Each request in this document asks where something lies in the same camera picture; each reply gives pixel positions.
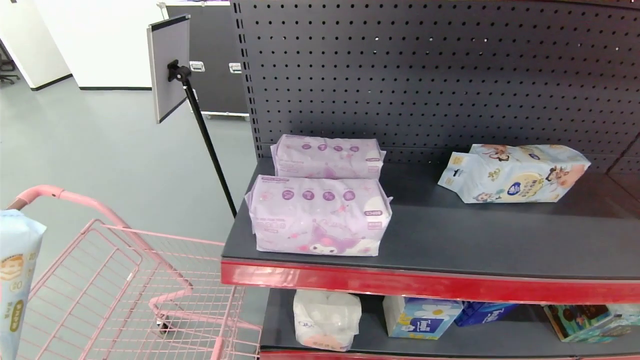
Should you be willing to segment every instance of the purple tissue pack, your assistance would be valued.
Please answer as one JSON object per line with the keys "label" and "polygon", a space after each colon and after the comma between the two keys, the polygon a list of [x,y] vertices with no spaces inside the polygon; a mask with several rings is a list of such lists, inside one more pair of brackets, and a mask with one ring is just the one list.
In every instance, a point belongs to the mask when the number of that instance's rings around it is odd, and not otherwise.
{"label": "purple tissue pack", "polygon": [[377,256],[391,219],[373,179],[259,175],[245,200],[259,251]]}
{"label": "purple tissue pack", "polygon": [[276,176],[310,179],[378,179],[386,153],[376,139],[282,135],[271,146]]}

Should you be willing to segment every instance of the white wall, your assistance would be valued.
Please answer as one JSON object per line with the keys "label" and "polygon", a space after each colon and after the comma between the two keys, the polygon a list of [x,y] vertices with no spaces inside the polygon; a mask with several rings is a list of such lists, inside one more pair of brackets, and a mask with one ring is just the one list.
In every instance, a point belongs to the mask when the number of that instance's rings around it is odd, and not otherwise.
{"label": "white wall", "polygon": [[151,87],[147,26],[162,20],[155,0],[35,2],[78,86]]}
{"label": "white wall", "polygon": [[0,38],[31,88],[71,73],[33,0],[0,1]]}

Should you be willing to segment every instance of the gray floor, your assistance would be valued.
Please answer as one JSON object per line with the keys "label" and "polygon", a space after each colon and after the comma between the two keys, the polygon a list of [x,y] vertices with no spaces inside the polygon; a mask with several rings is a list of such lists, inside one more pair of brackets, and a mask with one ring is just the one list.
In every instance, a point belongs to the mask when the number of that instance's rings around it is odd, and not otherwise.
{"label": "gray floor", "polygon": [[[256,162],[250,125],[207,125],[239,206]],[[137,229],[225,241],[232,225],[188,104],[157,125],[148,91],[80,91],[73,79],[39,92],[24,80],[0,85],[0,204],[37,184],[99,199]],[[49,227],[36,276],[98,216],[54,199],[25,212]],[[264,289],[249,291],[243,318],[260,323],[265,305]]]}

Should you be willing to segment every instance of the baby product package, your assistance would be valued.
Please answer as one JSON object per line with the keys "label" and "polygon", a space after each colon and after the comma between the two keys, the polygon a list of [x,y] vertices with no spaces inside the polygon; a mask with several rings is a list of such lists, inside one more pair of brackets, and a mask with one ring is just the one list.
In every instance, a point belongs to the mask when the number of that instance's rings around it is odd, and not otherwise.
{"label": "baby product package", "polygon": [[271,146],[276,176],[312,179],[377,179],[386,153],[376,139],[282,135]]}
{"label": "baby product package", "polygon": [[488,323],[500,320],[518,304],[505,302],[463,301],[462,312],[456,318],[457,326],[468,326],[477,323]]}
{"label": "baby product package", "polygon": [[387,296],[382,302],[392,338],[437,340],[462,311],[456,300]]}
{"label": "baby product package", "polygon": [[640,305],[545,305],[556,334],[565,343],[608,343],[640,331]]}
{"label": "baby product package", "polygon": [[46,229],[18,210],[0,211],[0,354],[4,360],[14,360],[18,354],[33,270]]}
{"label": "baby product package", "polygon": [[360,299],[345,293],[298,290],[293,300],[296,340],[323,350],[347,351],[359,333]]}
{"label": "baby product package", "polygon": [[438,184],[463,202],[556,202],[591,163],[562,145],[480,145],[454,152]]}
{"label": "baby product package", "polygon": [[260,175],[245,199],[259,251],[377,256],[391,219],[372,179]]}

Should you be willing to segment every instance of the black pole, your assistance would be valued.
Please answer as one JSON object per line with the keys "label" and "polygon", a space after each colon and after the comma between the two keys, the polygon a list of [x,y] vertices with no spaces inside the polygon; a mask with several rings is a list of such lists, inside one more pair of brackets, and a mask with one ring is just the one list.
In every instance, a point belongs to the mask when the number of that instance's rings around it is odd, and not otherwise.
{"label": "black pole", "polygon": [[189,100],[191,109],[193,110],[193,115],[196,117],[196,121],[198,122],[198,127],[200,128],[200,133],[202,133],[204,144],[207,146],[209,156],[211,157],[211,161],[213,161],[213,166],[216,168],[216,173],[218,174],[220,185],[222,185],[222,190],[225,192],[225,196],[227,197],[229,210],[231,210],[231,214],[235,218],[237,215],[236,205],[234,204],[234,200],[231,197],[231,192],[229,191],[229,186],[227,185],[225,175],[222,172],[222,167],[220,167],[220,162],[218,161],[216,151],[215,149],[213,149],[213,143],[211,142],[211,137],[209,136],[209,130],[207,130],[207,125],[204,123],[204,118],[202,117],[202,112],[200,111],[200,105],[198,105],[198,101],[196,100],[196,94],[193,92],[193,88],[191,87],[189,78],[184,78],[181,81],[184,87],[184,92],[187,93],[187,99]]}

